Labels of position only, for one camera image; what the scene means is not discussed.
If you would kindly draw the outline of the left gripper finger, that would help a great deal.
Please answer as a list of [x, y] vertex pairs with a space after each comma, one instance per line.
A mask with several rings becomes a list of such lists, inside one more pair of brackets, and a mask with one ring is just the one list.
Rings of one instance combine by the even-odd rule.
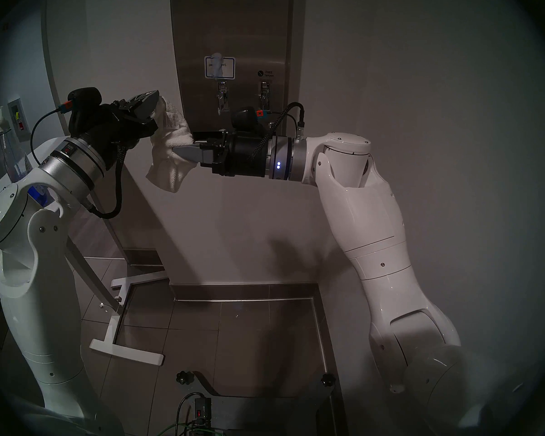
[[119, 111], [134, 118], [151, 118], [159, 101], [159, 91], [153, 90], [119, 102]]
[[151, 137], [158, 128], [158, 124], [152, 116], [134, 117], [134, 138]]

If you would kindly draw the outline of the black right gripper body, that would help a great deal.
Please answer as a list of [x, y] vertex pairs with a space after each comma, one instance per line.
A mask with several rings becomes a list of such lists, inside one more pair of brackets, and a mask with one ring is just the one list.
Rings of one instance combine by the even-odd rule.
[[221, 176], [264, 177], [266, 150], [254, 155], [261, 137], [254, 132], [224, 131], [212, 138], [212, 173]]

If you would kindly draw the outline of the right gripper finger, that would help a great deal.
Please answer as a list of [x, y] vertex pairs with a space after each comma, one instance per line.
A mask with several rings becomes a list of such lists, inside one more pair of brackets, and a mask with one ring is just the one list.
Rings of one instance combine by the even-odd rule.
[[227, 135], [227, 130], [194, 131], [192, 138], [194, 144], [222, 144]]
[[172, 151], [187, 162], [211, 166], [214, 163], [214, 151], [200, 145], [186, 145], [173, 147]]

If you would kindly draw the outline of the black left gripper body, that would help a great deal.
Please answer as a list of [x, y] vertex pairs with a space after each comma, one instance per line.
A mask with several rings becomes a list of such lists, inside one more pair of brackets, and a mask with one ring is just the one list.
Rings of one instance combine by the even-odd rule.
[[117, 159], [117, 146], [128, 138], [132, 122], [127, 102], [101, 104], [79, 112], [79, 138], [101, 157], [104, 167], [111, 168]]

